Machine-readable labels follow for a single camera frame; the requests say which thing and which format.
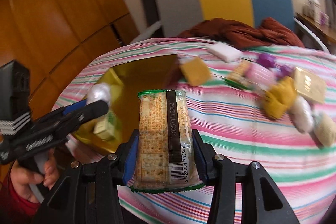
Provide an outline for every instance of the curtain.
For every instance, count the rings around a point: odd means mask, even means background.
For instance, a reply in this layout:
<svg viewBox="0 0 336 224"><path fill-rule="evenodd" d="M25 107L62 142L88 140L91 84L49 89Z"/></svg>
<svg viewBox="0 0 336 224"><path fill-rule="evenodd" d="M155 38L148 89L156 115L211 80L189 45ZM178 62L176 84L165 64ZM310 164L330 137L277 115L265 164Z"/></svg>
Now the curtain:
<svg viewBox="0 0 336 224"><path fill-rule="evenodd" d="M336 31L336 5L333 0L325 0L326 14L329 16L329 27Z"/></svg>

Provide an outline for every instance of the human hand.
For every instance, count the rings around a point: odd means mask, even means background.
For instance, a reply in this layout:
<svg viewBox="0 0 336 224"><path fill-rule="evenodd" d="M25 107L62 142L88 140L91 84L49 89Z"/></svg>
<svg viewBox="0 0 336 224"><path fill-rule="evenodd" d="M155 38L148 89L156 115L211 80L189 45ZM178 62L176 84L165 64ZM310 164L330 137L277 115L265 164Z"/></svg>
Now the human hand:
<svg viewBox="0 0 336 224"><path fill-rule="evenodd" d="M29 184L40 184L43 182L43 185L49 189L54 186L59 177L57 163L54 157L54 149L49 150L48 158L48 161L44 164L44 176L21 167L17 160L15 161L10 172L10 178L15 192L20 197L30 202L38 203L38 200L32 193Z"/></svg>

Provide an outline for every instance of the wooden dresser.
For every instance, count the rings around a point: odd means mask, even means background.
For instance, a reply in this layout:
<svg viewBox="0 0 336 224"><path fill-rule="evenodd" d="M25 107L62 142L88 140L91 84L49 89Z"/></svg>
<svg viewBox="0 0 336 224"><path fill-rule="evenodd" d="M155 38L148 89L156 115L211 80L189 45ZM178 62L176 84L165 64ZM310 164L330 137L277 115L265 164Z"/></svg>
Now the wooden dresser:
<svg viewBox="0 0 336 224"><path fill-rule="evenodd" d="M0 66L30 69L34 118L93 59L137 35L124 0L0 0Z"/></svg>

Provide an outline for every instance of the white soap bar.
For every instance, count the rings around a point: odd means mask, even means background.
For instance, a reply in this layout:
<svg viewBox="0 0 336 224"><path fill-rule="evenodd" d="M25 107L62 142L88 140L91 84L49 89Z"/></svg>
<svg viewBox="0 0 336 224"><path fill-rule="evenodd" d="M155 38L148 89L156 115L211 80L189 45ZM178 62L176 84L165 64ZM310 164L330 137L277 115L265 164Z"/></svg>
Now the white soap bar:
<svg viewBox="0 0 336 224"><path fill-rule="evenodd" d="M209 47L209 52L226 62L233 61L243 55L243 52L224 43L216 43Z"/></svg>

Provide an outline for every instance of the blue gripper pad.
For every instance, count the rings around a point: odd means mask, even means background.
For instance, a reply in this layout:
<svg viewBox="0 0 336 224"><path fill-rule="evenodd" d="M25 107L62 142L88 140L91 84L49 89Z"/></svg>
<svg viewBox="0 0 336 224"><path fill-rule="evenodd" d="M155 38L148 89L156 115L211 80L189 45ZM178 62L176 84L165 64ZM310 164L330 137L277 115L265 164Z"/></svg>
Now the blue gripper pad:
<svg viewBox="0 0 336 224"><path fill-rule="evenodd" d="M134 174L135 165L137 163L138 143L139 143L139 134L135 137L134 142L125 160L124 175L123 175L123 183L125 185L132 178Z"/></svg>
<svg viewBox="0 0 336 224"><path fill-rule="evenodd" d="M202 182L206 184L206 182L209 180L206 170L206 162L201 152L201 148L195 139L194 133L193 133L193 147L194 147L194 158L198 176L202 180Z"/></svg>
<svg viewBox="0 0 336 224"><path fill-rule="evenodd" d="M81 107L84 107L85 105L86 105L86 99L81 100L77 103L65 107L65 110L62 112L62 114L67 115L68 113L73 112L74 110L77 110Z"/></svg>

